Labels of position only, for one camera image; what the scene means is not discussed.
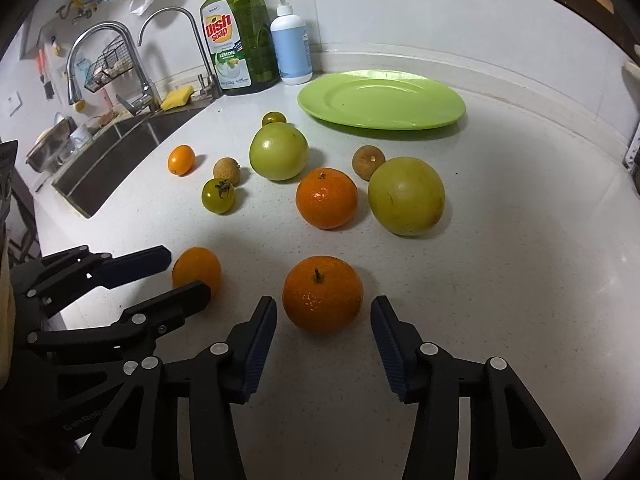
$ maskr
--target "green tomato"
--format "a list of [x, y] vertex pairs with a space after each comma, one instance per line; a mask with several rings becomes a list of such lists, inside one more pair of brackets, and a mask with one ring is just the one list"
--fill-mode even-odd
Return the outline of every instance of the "green tomato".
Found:
[[295, 177], [306, 166], [309, 145], [305, 136], [288, 123], [270, 123], [260, 128], [249, 148], [254, 171], [269, 180]]
[[397, 235], [416, 236], [440, 220], [444, 185], [426, 162], [399, 156], [373, 173], [368, 198], [373, 215], [386, 229]]
[[212, 213], [226, 213], [236, 201], [236, 190], [227, 179], [212, 178], [202, 188], [202, 205]]
[[262, 126], [271, 123], [286, 123], [287, 118], [280, 112], [269, 112], [262, 118]]

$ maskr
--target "silver screw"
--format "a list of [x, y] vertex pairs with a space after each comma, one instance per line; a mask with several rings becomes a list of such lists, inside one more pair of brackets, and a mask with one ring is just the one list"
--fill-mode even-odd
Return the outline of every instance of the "silver screw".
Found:
[[150, 355], [149, 357], [145, 357], [144, 359], [142, 359], [142, 367], [145, 370], [151, 370], [153, 368], [155, 368], [156, 366], [158, 366], [158, 358]]
[[135, 361], [127, 361], [126, 363], [124, 363], [124, 366], [122, 367], [122, 371], [126, 375], [131, 375], [136, 368], [138, 368], [138, 363], [137, 362], [135, 362]]
[[136, 325], [142, 325], [146, 321], [146, 316], [139, 312], [131, 316], [131, 320]]
[[433, 343], [422, 343], [420, 345], [420, 352], [425, 355], [436, 355], [438, 353], [438, 347]]
[[213, 355], [222, 355], [229, 352], [229, 345], [226, 343], [214, 343], [209, 350]]
[[507, 367], [507, 361], [501, 357], [492, 357], [489, 364], [496, 370], [504, 370]]

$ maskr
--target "blue label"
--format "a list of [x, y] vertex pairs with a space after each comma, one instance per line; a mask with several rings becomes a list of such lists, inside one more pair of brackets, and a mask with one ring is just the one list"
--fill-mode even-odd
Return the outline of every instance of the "blue label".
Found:
[[311, 73], [311, 54], [306, 27], [286, 28], [271, 33], [281, 77]]

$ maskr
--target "dish soap label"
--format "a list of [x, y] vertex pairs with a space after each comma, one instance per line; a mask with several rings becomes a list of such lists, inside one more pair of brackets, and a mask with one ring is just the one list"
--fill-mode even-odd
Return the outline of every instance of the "dish soap label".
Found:
[[214, 2], [202, 9], [202, 25], [220, 86], [225, 90], [250, 86], [251, 76], [244, 58], [238, 26], [226, 0]]

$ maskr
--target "dish soap bottle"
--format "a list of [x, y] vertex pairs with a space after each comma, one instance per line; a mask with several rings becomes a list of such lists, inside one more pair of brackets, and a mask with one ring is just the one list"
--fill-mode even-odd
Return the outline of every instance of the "dish soap bottle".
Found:
[[200, 16], [225, 94], [252, 94], [278, 81], [264, 0], [207, 0], [200, 8]]
[[286, 0], [280, 0], [278, 17], [271, 23], [280, 77], [287, 85], [299, 85], [311, 79], [311, 54], [305, 20], [293, 13]]

